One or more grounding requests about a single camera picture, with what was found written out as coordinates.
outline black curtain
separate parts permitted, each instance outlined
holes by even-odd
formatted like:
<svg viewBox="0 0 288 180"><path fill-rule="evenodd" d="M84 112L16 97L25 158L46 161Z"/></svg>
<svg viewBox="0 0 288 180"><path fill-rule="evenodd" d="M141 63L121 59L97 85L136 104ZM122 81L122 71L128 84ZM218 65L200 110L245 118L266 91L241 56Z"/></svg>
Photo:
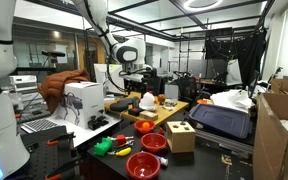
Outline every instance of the black curtain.
<svg viewBox="0 0 288 180"><path fill-rule="evenodd" d="M260 72L262 55L266 49L266 30L234 40L217 40L208 37L205 41L206 59L238 59L243 85L249 85L255 70Z"/></svg>

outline brown jacket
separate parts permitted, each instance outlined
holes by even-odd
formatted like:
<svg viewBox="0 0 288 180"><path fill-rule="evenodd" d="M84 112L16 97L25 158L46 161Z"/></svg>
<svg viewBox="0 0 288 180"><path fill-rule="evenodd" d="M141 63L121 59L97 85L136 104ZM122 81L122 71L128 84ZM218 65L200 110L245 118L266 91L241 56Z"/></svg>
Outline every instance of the brown jacket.
<svg viewBox="0 0 288 180"><path fill-rule="evenodd" d="M48 110L53 113L62 99L65 84L90 81L85 70L64 71L47 76L39 91L47 103Z"/></svg>

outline wooden block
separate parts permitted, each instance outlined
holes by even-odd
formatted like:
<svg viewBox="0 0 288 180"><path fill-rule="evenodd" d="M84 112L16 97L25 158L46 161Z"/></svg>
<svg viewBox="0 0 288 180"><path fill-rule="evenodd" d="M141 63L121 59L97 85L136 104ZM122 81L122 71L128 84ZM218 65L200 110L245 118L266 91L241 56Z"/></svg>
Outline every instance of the wooden block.
<svg viewBox="0 0 288 180"><path fill-rule="evenodd" d="M188 122L167 122L167 143L172 153L193 152L195 149L195 130Z"/></svg>
<svg viewBox="0 0 288 180"><path fill-rule="evenodd" d="M140 112L140 117L142 117L143 119L148 119L148 120L153 120L153 121L158 119L158 115L150 111Z"/></svg>

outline brown box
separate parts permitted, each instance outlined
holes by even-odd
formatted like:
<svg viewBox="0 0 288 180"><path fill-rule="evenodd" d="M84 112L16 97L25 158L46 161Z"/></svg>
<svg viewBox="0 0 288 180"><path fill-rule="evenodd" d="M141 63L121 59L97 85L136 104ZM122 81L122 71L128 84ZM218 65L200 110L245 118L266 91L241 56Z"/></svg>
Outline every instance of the brown box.
<svg viewBox="0 0 288 180"><path fill-rule="evenodd" d="M288 79L273 79L271 91L275 94L288 94Z"/></svg>
<svg viewBox="0 0 288 180"><path fill-rule="evenodd" d="M143 119L155 121L158 119L158 114L150 111L142 111L140 112L140 117L142 117Z"/></svg>
<svg viewBox="0 0 288 180"><path fill-rule="evenodd" d="M280 120L288 120L288 95L262 94L253 152L256 180L288 180L288 131Z"/></svg>
<svg viewBox="0 0 288 180"><path fill-rule="evenodd" d="M172 153L194 151L196 132L188 122L167 122L166 133L167 143Z"/></svg>

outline red bowl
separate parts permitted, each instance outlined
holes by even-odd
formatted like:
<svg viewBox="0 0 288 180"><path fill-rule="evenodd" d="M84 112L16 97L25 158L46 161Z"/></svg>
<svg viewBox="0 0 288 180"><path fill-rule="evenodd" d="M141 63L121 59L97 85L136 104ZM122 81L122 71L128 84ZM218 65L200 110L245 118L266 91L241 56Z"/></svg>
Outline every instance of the red bowl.
<svg viewBox="0 0 288 180"><path fill-rule="evenodd" d="M148 133L141 138L141 144L150 152L158 152L166 146L166 138L158 133Z"/></svg>
<svg viewBox="0 0 288 180"><path fill-rule="evenodd" d="M150 128L147 128L147 129L143 129L143 128L142 128L142 125L143 125L143 123L145 123L145 122L149 123ZM139 120L139 121L136 121L136 122L134 123L134 128L137 129L140 133L143 133L143 134L146 134L146 133L148 133L148 132L151 132L151 131L154 129L154 127L155 127L155 124L154 124L154 122L151 121L151 120Z"/></svg>
<svg viewBox="0 0 288 180"><path fill-rule="evenodd" d="M160 171L160 161L151 153L138 152L127 159L126 170L134 179L152 179Z"/></svg>

